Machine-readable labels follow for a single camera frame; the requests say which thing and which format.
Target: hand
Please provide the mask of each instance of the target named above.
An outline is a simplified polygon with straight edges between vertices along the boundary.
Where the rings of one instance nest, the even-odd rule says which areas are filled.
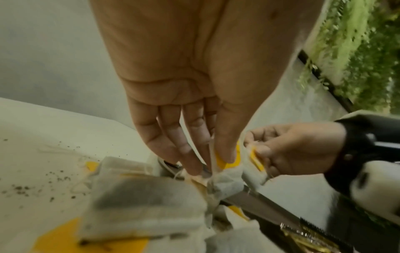
[[[91,0],[136,129],[190,174],[208,143],[227,162],[311,31],[322,0]]]
[[[309,175],[332,167],[345,138],[346,130],[339,123],[294,123],[251,130],[245,146],[255,146],[272,176]]]

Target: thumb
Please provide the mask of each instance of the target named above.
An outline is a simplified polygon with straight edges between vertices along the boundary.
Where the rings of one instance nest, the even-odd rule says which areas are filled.
[[[260,145],[258,149],[256,148],[256,152],[262,158],[271,158],[279,153],[286,153],[296,149],[300,147],[303,142],[304,137],[301,134],[289,130],[281,136],[264,142],[264,145]]]
[[[247,123],[257,110],[246,105],[222,103],[215,123],[215,150],[227,163],[236,158],[236,143]]]

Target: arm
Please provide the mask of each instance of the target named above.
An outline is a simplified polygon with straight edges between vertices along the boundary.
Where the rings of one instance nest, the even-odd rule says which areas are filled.
[[[345,127],[346,140],[325,178],[335,190],[349,196],[350,184],[366,162],[400,161],[400,119],[356,115],[337,122]]]

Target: hanging plant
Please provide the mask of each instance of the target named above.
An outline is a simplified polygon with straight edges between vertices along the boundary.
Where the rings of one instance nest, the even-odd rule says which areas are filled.
[[[388,4],[396,10],[399,3]],[[312,62],[317,62],[340,75],[336,93],[350,98],[356,108],[382,111],[391,106],[392,112],[400,112],[399,35],[398,15],[385,11],[381,2],[332,0],[300,83],[310,81]],[[326,77],[323,72],[320,81]]]

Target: person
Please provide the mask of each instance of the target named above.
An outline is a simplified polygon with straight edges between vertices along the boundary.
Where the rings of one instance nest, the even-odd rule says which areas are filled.
[[[358,111],[335,122],[249,131],[269,175],[323,173],[338,192],[400,225],[400,118]]]
[[[146,145],[192,175],[226,162],[316,22],[323,0],[91,0]]]

